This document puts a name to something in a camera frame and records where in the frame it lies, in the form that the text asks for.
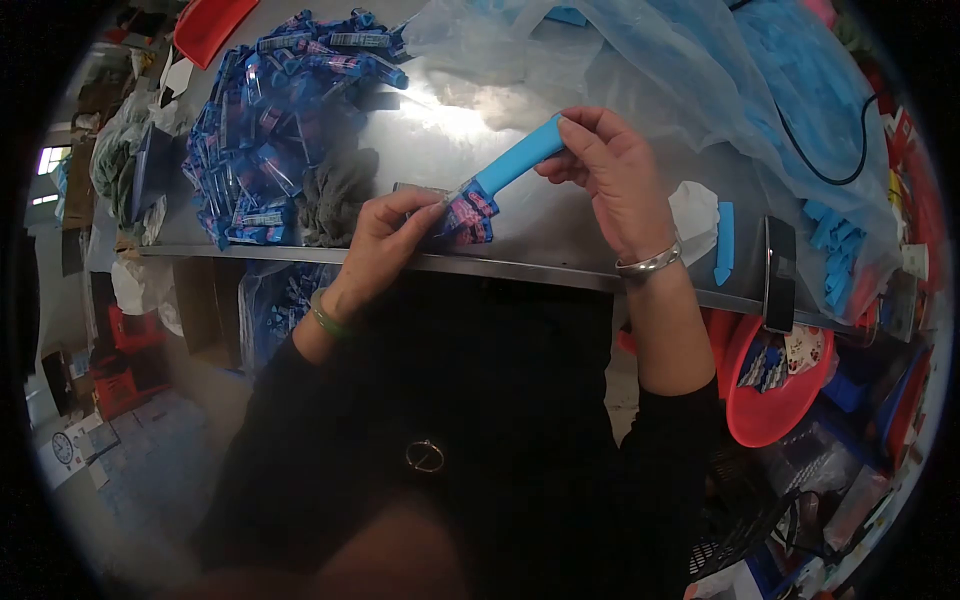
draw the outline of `green bracelet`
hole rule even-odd
[[[327,315],[320,307],[320,296],[322,296],[325,291],[325,287],[320,288],[310,297],[310,312],[313,313],[313,318],[317,320],[317,323],[326,329],[330,335],[338,340],[344,340],[350,337],[349,329],[334,321],[333,318]]]

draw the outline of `woman's right hand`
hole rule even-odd
[[[573,107],[561,115],[557,127],[566,148],[534,170],[551,183],[573,181],[587,190],[600,230],[623,264],[673,246],[673,214],[646,140],[606,108]]]

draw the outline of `red plastic basin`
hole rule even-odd
[[[779,440],[800,422],[824,386],[833,355],[833,332],[824,329],[824,354],[809,371],[787,375],[779,388],[761,394],[753,387],[738,388],[740,367],[763,319],[748,315],[733,333],[724,363],[727,426],[733,438],[750,448]]]
[[[174,45],[206,69],[233,30],[259,0],[192,0],[177,22]]]

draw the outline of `window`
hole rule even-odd
[[[44,148],[43,152],[40,153],[40,163],[36,166],[36,174],[46,175],[47,173],[53,172],[53,170],[57,168],[57,165],[60,164],[60,161],[68,156],[70,156],[69,146]]]
[[[60,196],[58,196],[57,194],[54,194],[54,195],[52,195],[52,196],[44,196],[43,198],[34,198],[33,201],[30,202],[30,204],[33,204],[34,206],[36,206],[37,204],[43,204],[43,203],[53,202],[54,200],[56,200],[56,199],[59,198],[59,197],[60,197]]]

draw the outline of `hand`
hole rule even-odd
[[[387,289],[407,264],[423,235],[444,213],[443,197],[404,189],[366,201],[357,218],[344,267],[321,296],[324,312],[345,323]],[[403,214],[420,208],[399,229]]]
[[[551,183],[573,181],[593,198],[593,213],[623,264],[668,250],[677,240],[653,151],[616,113],[600,107],[561,111],[566,148],[534,170]]]

